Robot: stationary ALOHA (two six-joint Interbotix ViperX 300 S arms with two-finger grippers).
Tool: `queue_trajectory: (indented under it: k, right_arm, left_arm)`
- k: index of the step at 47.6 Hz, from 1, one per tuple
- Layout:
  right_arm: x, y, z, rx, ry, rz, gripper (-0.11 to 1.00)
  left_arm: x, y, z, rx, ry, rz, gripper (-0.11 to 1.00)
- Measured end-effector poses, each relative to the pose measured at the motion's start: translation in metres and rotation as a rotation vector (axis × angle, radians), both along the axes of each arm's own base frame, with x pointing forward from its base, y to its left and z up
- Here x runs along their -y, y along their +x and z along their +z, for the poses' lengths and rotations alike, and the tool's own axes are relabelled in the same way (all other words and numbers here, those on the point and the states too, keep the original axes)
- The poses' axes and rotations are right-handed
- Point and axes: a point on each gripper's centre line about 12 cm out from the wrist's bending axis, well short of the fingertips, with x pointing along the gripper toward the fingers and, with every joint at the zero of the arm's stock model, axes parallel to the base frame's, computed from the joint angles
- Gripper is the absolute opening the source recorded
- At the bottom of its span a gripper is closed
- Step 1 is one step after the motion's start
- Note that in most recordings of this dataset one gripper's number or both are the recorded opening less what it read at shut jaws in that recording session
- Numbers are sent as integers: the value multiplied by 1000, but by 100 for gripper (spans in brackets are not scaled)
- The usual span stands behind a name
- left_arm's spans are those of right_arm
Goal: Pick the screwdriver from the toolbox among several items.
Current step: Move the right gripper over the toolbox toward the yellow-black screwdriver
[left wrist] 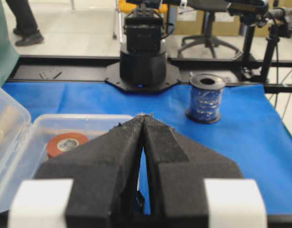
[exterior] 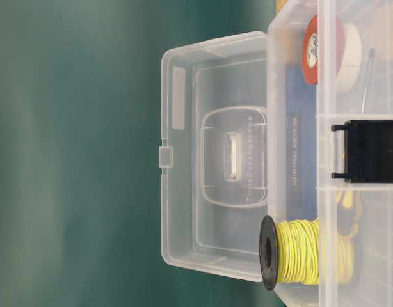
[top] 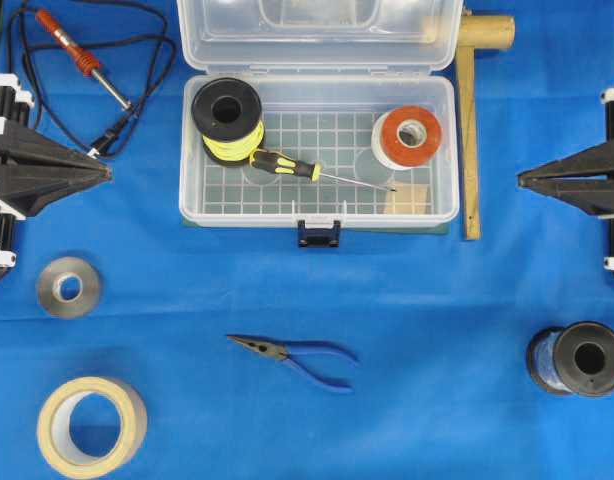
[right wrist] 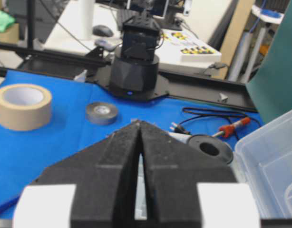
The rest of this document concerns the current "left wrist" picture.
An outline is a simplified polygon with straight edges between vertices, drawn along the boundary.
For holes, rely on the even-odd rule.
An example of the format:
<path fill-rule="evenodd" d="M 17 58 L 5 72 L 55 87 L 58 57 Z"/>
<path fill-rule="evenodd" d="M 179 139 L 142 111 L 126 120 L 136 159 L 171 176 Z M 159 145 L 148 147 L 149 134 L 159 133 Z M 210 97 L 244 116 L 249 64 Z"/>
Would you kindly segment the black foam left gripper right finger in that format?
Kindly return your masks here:
<path fill-rule="evenodd" d="M 154 228 L 265 228 L 254 180 L 237 163 L 149 115 L 143 117 Z"/>

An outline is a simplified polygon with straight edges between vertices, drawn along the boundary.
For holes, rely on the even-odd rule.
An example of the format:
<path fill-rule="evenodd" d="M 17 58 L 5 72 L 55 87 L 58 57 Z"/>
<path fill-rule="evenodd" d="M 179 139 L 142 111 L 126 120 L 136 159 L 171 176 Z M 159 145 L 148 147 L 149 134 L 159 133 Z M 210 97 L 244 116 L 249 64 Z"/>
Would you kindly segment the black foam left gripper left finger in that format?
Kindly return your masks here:
<path fill-rule="evenodd" d="M 60 156 L 21 183 L 10 228 L 114 228 L 132 218 L 144 117 L 137 116 Z"/>

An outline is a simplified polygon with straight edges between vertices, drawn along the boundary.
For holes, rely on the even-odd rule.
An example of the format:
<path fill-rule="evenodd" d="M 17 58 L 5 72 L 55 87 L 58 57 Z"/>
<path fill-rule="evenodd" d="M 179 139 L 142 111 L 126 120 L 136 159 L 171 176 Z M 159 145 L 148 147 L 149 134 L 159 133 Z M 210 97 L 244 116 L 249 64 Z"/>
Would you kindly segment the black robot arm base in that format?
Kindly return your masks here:
<path fill-rule="evenodd" d="M 162 49 L 163 18 L 157 12 L 158 0 L 128 0 L 136 5 L 126 17 L 127 41 L 120 50 L 120 78 L 132 85 L 152 86 L 166 75 L 165 50 Z"/>

